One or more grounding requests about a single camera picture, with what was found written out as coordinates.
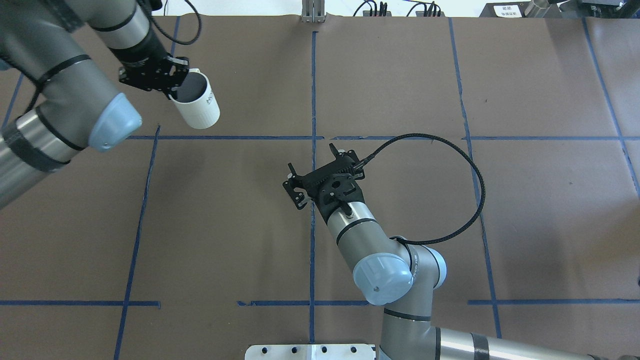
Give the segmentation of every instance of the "white wall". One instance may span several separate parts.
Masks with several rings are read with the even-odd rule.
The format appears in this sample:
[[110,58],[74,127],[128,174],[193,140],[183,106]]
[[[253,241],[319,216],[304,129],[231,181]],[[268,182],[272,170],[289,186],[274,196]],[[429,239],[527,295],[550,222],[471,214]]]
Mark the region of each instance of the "white wall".
[[[301,0],[191,0],[191,2],[200,13],[206,15],[300,15],[302,11]],[[325,7],[328,13],[352,16],[361,3],[361,0],[326,0]],[[405,16],[415,4],[403,0],[389,0],[388,3],[388,9],[394,16]],[[442,11],[451,17],[477,17],[486,3],[487,0],[436,1]],[[183,0],[169,0],[167,10],[167,15],[183,15],[192,12]],[[154,14],[162,15],[162,12],[160,10]]]

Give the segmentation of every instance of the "white mounting bracket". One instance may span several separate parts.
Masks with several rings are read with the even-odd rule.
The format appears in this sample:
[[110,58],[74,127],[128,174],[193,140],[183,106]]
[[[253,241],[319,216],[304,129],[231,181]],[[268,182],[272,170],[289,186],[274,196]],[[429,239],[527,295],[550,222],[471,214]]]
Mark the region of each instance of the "white mounting bracket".
[[302,22],[324,22],[324,0],[302,0]]
[[244,360],[376,360],[376,347],[367,344],[254,345]]

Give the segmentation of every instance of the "white cup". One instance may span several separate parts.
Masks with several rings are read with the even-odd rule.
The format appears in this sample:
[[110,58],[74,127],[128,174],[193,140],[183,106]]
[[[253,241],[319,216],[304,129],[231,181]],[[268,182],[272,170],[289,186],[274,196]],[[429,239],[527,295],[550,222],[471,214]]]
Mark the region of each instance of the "white cup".
[[200,69],[189,69],[189,74],[169,98],[189,126],[206,129],[220,118],[220,107],[211,90],[209,78]]

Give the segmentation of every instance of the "gray robot arm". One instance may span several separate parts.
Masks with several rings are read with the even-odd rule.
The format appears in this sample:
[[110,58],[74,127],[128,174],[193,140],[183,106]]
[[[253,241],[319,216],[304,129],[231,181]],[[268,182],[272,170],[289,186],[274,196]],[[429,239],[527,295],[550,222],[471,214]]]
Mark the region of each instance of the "gray robot arm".
[[385,306],[381,360],[605,360],[434,327],[433,291],[445,280],[444,258],[400,236],[389,238],[356,183],[365,177],[362,167],[370,157],[360,161],[353,150],[330,148],[335,160],[307,175],[296,174],[289,164],[283,186],[298,209],[315,202],[356,285],[371,304]]
[[168,97],[188,74],[188,59],[164,50],[136,0],[0,0],[0,67],[20,70],[46,97],[3,129],[0,209],[87,146],[106,151],[141,126],[70,36],[84,23],[122,63],[123,83]]

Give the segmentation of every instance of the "light blue joint cap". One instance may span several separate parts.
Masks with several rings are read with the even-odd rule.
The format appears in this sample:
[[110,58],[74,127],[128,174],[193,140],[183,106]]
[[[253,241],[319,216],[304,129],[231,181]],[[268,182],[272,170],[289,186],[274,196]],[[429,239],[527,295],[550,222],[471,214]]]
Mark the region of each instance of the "light blue joint cap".
[[362,258],[353,268],[353,281],[372,305],[394,302],[413,285],[409,265],[401,257],[379,252]]
[[439,252],[433,250],[430,247],[426,247],[426,249],[429,250],[431,255],[433,255],[433,257],[436,259],[436,263],[438,263],[438,269],[440,269],[438,283],[433,287],[434,289],[437,289],[442,286],[445,279],[447,278],[447,263],[444,261],[444,258],[442,257],[442,255],[440,255]]
[[95,123],[89,146],[105,152],[123,142],[142,125],[142,117],[121,92],[111,100]]
[[0,71],[9,70],[12,66],[0,59]]

